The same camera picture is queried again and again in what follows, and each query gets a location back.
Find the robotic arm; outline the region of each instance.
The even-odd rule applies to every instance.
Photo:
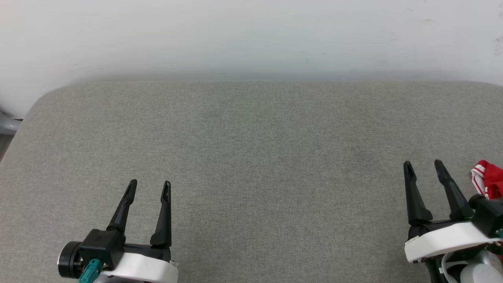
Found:
[[[131,180],[106,230],[92,229],[83,242],[69,242],[58,259],[59,275],[79,283],[176,283],[178,269],[171,261],[171,184],[166,181],[161,209],[150,245],[127,244],[129,206],[137,181]]]
[[[435,168],[449,201],[448,220],[433,221],[412,164],[403,164],[410,224],[407,260],[425,263],[432,283],[503,283],[498,257],[503,253],[503,198],[489,200],[477,194],[466,201],[442,161],[435,160]]]

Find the teal connector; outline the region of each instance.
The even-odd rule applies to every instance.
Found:
[[[78,279],[78,283],[93,283],[98,276],[100,276],[101,271],[103,271],[103,265],[98,259],[92,259],[86,266],[84,272]]]

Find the gray fabric surface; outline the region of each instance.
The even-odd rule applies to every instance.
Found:
[[[71,282],[61,248],[104,229],[137,178],[128,242],[148,243],[171,181],[181,283],[428,282],[403,251],[402,164],[446,218],[434,159],[474,194],[479,160],[503,166],[501,109],[502,87],[470,82],[56,90],[0,163],[0,281]]]

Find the white wall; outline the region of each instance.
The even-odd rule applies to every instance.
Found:
[[[503,85],[502,0],[3,0],[0,107],[75,80]]]

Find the red garment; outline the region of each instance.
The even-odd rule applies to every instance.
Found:
[[[472,183],[478,193],[485,195],[488,199],[503,196],[503,169],[486,160],[481,160],[471,172]]]

